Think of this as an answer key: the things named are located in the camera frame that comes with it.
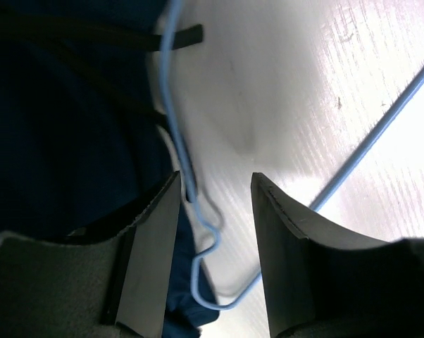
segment black rubber strip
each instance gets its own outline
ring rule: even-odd
[[[0,14],[0,39],[73,39],[110,44],[142,51],[158,51],[160,35],[94,23],[74,18],[43,15]],[[203,26],[194,25],[176,33],[173,49],[203,41]]]
[[[4,5],[0,2],[0,16],[8,16],[10,18],[19,18],[20,14],[17,14],[12,8]],[[156,38],[160,41],[160,36],[152,35],[152,38]],[[188,46],[189,44],[199,43],[203,39],[202,25],[195,25],[191,28],[179,31],[176,34],[174,49],[181,48],[182,46]],[[29,37],[27,39],[36,46],[46,49],[48,52],[54,55],[60,62],[66,64],[70,69],[78,76],[83,78],[89,83],[98,93],[103,94],[108,100],[113,102],[117,107],[129,111],[131,113],[141,113],[151,118],[157,125],[161,126],[171,137],[170,128],[168,126],[167,118],[164,114],[156,111],[150,105],[144,104],[133,99],[115,88],[96,68],[92,67],[88,62],[84,61],[78,56],[73,50],[67,47],[63,42],[57,39],[49,39],[48,37]],[[189,164],[192,167],[192,161],[189,156]]]

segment white surface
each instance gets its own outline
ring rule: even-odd
[[[172,87],[199,181],[223,209],[206,265],[227,303],[258,267],[251,174],[312,201],[424,64],[424,0],[189,0],[181,26],[194,23],[205,41],[175,52]],[[389,241],[424,236],[419,95],[323,215]],[[262,284],[202,337],[268,337]]]

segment light blue wire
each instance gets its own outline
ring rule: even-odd
[[[400,114],[405,105],[413,98],[417,91],[424,84],[424,66],[422,70],[416,75],[409,86],[401,93],[398,99],[392,104],[390,109],[384,114],[376,126],[367,134],[366,138],[358,145],[353,153],[348,157],[345,163],[340,167],[339,171],[335,173],[334,177],[323,188],[321,193],[312,201],[309,208],[318,211],[336,192],[342,183],[351,174],[353,169],[361,162],[364,156],[386,131],[390,124]]]
[[[182,10],[182,0],[172,0],[170,2],[170,10],[168,12],[167,22],[165,30],[163,32],[161,40],[161,59],[160,59],[160,70],[159,70],[159,86],[161,89],[161,96],[163,105],[165,106],[168,124],[170,126],[171,135],[177,155],[179,157],[180,165],[184,173],[185,186],[189,198],[191,199],[194,211],[197,215],[198,221],[209,230],[214,238],[214,243],[208,249],[198,253],[192,262],[192,279],[190,281],[190,289],[194,299],[203,307],[209,308],[211,310],[230,310],[237,306],[242,299],[254,288],[254,286],[261,280],[261,271],[258,275],[249,283],[249,285],[244,289],[244,291],[231,303],[228,305],[218,305],[206,301],[200,294],[198,290],[198,279],[199,279],[199,267],[201,265],[201,260],[207,255],[215,251],[221,243],[220,232],[212,226],[203,216],[199,202],[196,196],[196,185],[194,181],[194,176],[192,169],[189,164],[189,156],[187,150],[182,141],[182,136],[179,131],[179,126],[177,123],[177,118],[175,110],[173,107],[173,100],[171,98],[170,88],[168,84],[168,74],[170,70],[170,57],[171,49],[173,46],[173,40],[176,32],[177,22]],[[424,69],[417,75],[414,81],[408,86],[405,92],[397,99],[391,109],[385,114],[385,116],[380,120],[380,122],[373,128],[369,133],[366,139],[361,143],[361,145],[355,150],[353,155],[347,160],[347,162],[342,166],[342,168],[337,172],[337,174],[331,179],[330,183],[326,185],[324,190],[317,196],[317,198],[311,204],[311,208],[315,211],[318,211],[322,205],[334,194],[337,188],[343,183],[343,181],[350,175],[352,170],[356,165],[361,161],[365,156],[367,151],[374,145],[378,140],[381,134],[386,130],[390,123],[395,119],[400,110],[406,105],[406,103],[411,99],[411,97],[418,91],[418,89],[424,83]]]

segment dark blue fabric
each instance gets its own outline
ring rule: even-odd
[[[8,0],[21,13],[64,15],[153,30],[165,0]],[[151,104],[145,55],[98,44],[70,45],[129,95]],[[34,237],[68,234],[136,199],[172,170],[154,124],[125,121],[46,51],[0,42],[0,230]],[[198,337],[218,317],[189,293],[195,254],[181,208],[163,337]],[[214,300],[204,272],[200,290]]]

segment blue wire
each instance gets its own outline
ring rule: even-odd
[[[198,290],[198,279],[199,279],[199,267],[201,265],[201,260],[207,255],[215,251],[220,243],[221,236],[220,232],[212,226],[203,216],[199,202],[196,196],[197,187],[195,185],[194,176],[192,168],[189,164],[189,156],[185,145],[182,141],[182,136],[179,131],[179,126],[177,123],[177,118],[175,114],[175,109],[173,107],[173,100],[171,98],[170,88],[168,84],[168,75],[170,70],[170,57],[171,49],[173,47],[173,40],[176,32],[177,22],[180,17],[182,10],[182,0],[172,0],[170,2],[170,9],[168,12],[167,22],[165,30],[163,32],[161,40],[161,59],[160,59],[160,70],[159,70],[159,86],[161,89],[162,102],[165,106],[168,124],[170,126],[171,135],[177,155],[180,160],[180,165],[184,173],[185,186],[189,198],[191,199],[194,211],[197,215],[198,221],[211,232],[214,238],[212,246],[206,250],[198,253],[192,262],[192,279],[190,281],[190,289],[194,299],[203,307],[209,308],[211,310],[230,310],[235,306],[239,305],[242,299],[254,288],[254,286],[261,280],[262,275],[261,271],[258,272],[257,276],[249,283],[249,285],[244,289],[244,291],[231,303],[227,305],[218,305],[206,301],[199,293]],[[345,178],[351,173],[351,171],[356,167],[356,165],[361,161],[365,156],[367,151],[372,147],[372,145],[378,140],[380,135],[386,130],[389,124],[395,119],[400,110],[406,105],[406,103],[411,99],[411,97],[418,91],[421,85],[424,83],[424,69],[418,74],[414,81],[408,86],[406,91],[397,99],[391,109],[388,110],[386,115],[380,120],[380,122],[375,126],[375,128],[370,132],[366,139],[361,143],[361,145],[355,150],[353,155],[350,156],[349,160],[342,166],[342,168],[337,172],[329,184],[324,188],[324,190],[317,196],[317,198],[311,204],[311,208],[315,211],[318,211],[321,206],[331,197],[336,189],[343,183]]]
[[[358,145],[350,157],[348,157],[339,171],[337,171],[334,177],[323,188],[321,193],[319,193],[318,196],[312,201],[309,208],[315,211],[318,211],[322,208],[322,206],[328,201],[328,199],[330,199],[336,190],[339,189],[342,183],[351,174],[353,169],[359,164],[359,162],[361,162],[364,156],[386,131],[390,124],[395,120],[398,114],[400,114],[405,105],[412,99],[412,97],[417,93],[423,84],[424,67],[416,75],[416,77],[412,80],[404,92],[401,93],[394,104],[392,104],[390,109],[386,112],[386,114],[384,114],[376,126],[367,134],[366,138]]]

